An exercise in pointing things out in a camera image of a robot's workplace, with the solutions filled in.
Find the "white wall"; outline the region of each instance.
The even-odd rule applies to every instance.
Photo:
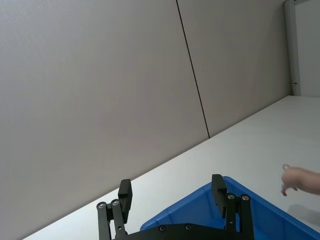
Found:
[[[320,1],[295,4],[300,94],[320,97]]]
[[[179,0],[211,136],[290,92],[283,0]]]
[[[3,240],[208,138],[175,1],[3,0],[0,35]]]

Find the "white table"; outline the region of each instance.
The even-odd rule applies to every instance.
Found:
[[[320,232],[318,196],[293,190],[288,190],[287,197],[282,196],[283,163],[320,172],[320,98],[288,96],[134,179],[126,230],[129,234],[139,231],[145,221],[209,183],[213,173],[219,173],[234,178]],[[98,240],[96,204],[109,203],[117,198],[117,192],[108,193],[25,239]]]

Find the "screw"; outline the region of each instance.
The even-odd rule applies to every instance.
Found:
[[[234,199],[234,198],[235,198],[235,195],[233,195],[233,194],[228,195],[228,199]]]
[[[165,232],[165,231],[166,231],[166,226],[161,225],[161,226],[159,227],[159,231],[160,231],[160,232]]]
[[[99,207],[100,209],[102,209],[102,208],[105,207],[105,204],[102,202],[102,203],[100,203],[100,204],[98,205],[98,207]]]
[[[113,206],[117,206],[119,204],[119,200],[114,200],[113,202],[112,202],[112,205]]]
[[[243,195],[243,196],[242,196],[242,199],[243,199],[243,200],[249,200],[249,197],[248,197],[247,195]]]

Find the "blue container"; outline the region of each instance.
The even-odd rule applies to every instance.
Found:
[[[256,240],[320,240],[320,233],[242,186],[232,178],[223,177],[228,192],[251,197],[251,212]],[[211,183],[160,212],[142,225],[140,230],[167,224],[197,224],[223,229],[225,220],[214,202]]]

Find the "black line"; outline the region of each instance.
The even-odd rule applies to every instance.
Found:
[[[176,6],[178,8],[180,22],[181,22],[184,40],[185,40],[185,44],[186,44],[186,49],[188,50],[191,68],[192,68],[192,72],[193,72],[193,77],[194,77],[194,81],[195,81],[195,85],[196,85],[196,90],[198,92],[198,96],[199,96],[199,100],[200,100],[200,105],[201,105],[201,109],[202,109],[206,132],[208,133],[208,138],[210,138],[210,133],[209,133],[208,124],[207,124],[207,120],[206,120],[205,110],[204,110],[204,106],[202,104],[202,100],[201,100],[201,96],[200,96],[200,92],[199,92],[199,87],[198,87],[197,78],[196,78],[196,74],[195,74],[194,64],[192,63],[192,59],[191,59],[191,54],[190,54],[189,45],[188,45],[188,41],[187,41],[187,37],[186,37],[185,27],[184,27],[184,23],[182,22],[182,17],[181,17],[181,13],[180,13],[179,3],[178,3],[178,0],[175,0],[175,2],[176,2]]]

